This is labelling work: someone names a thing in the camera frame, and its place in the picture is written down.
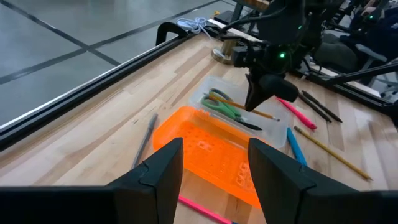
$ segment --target green scissors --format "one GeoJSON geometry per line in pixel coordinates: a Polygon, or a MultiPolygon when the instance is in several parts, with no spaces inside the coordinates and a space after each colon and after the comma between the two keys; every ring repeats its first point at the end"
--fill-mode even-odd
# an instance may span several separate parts
{"type": "Polygon", "coordinates": [[[234,121],[241,123],[245,125],[246,127],[253,129],[253,130],[262,130],[259,126],[253,125],[253,124],[248,124],[243,121],[241,113],[231,105],[228,105],[226,103],[220,102],[218,100],[212,100],[209,98],[210,94],[217,95],[218,97],[224,98],[228,101],[232,101],[232,99],[225,93],[223,93],[221,90],[218,90],[216,88],[212,88],[209,91],[209,94],[205,94],[205,96],[201,99],[201,103],[204,106],[207,106],[210,109],[213,109],[215,111],[220,112],[221,114],[233,119],[234,121]]]}

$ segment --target gray floor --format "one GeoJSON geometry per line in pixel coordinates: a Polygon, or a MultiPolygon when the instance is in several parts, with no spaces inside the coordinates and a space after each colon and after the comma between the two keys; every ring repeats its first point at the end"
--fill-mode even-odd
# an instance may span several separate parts
{"type": "Polygon", "coordinates": [[[192,11],[212,0],[5,2],[9,4],[0,1],[0,125],[113,68],[109,60],[86,51],[93,44],[145,26],[97,48],[99,54],[123,63],[154,47],[156,22],[162,19],[175,21],[174,15],[182,12],[186,13],[180,16],[188,19],[209,18],[214,11],[233,10],[233,2],[218,1],[192,11]]]}

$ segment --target pink pen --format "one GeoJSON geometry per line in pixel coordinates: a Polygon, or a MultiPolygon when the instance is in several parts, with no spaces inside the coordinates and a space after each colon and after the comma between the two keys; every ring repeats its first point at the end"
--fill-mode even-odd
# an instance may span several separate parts
{"type": "Polygon", "coordinates": [[[222,223],[222,224],[234,224],[235,223],[236,224],[236,222],[232,222],[224,217],[221,217],[220,215],[217,215],[214,212],[209,211],[205,207],[198,205],[195,202],[192,202],[181,195],[178,196],[178,201],[183,203],[184,205],[198,211],[199,213],[211,218],[212,220],[214,220],[218,223],[222,223]]]}
{"type": "Polygon", "coordinates": [[[311,130],[315,130],[317,128],[317,126],[312,123],[312,121],[310,121],[304,114],[302,114],[298,109],[294,108],[294,106],[288,104],[286,101],[280,99],[277,97],[277,99],[287,107],[287,109],[289,109],[291,112],[293,112],[294,115],[296,115],[299,120],[301,120],[301,122],[303,124],[305,124],[307,127],[309,127],[311,130]]]}

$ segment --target gray pencil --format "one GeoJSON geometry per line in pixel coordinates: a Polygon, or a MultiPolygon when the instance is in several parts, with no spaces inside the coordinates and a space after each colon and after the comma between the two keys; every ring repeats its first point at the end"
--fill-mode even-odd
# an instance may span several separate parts
{"type": "Polygon", "coordinates": [[[147,145],[149,138],[152,135],[152,132],[154,131],[156,119],[157,119],[157,113],[154,114],[149,121],[147,132],[145,133],[144,139],[142,140],[141,145],[139,146],[136,158],[134,159],[134,162],[132,163],[131,169],[134,169],[138,165],[139,159],[141,158],[141,155],[142,155],[142,152],[144,151],[145,146],[147,145]]]}

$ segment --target transparent bin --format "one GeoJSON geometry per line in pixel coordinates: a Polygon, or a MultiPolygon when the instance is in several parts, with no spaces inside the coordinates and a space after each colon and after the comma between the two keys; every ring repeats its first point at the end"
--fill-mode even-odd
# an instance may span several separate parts
{"type": "Polygon", "coordinates": [[[201,103],[201,99],[204,97],[205,93],[209,92],[211,88],[217,88],[221,90],[222,92],[226,93],[235,103],[240,105],[244,105],[244,102],[246,101],[247,90],[243,90],[241,87],[228,83],[221,78],[208,76],[190,97],[189,104],[197,109],[209,111],[213,116],[232,124],[234,127],[244,131],[245,133],[248,133],[249,135],[267,141],[267,143],[274,148],[281,148],[285,145],[290,115],[284,106],[274,96],[260,104],[255,110],[271,114],[274,117],[279,118],[279,122],[236,108],[242,114],[242,117],[246,123],[255,124],[262,129],[262,131],[256,131],[249,129],[244,125],[233,121],[231,118],[221,114],[220,112],[203,105],[201,103]]]}

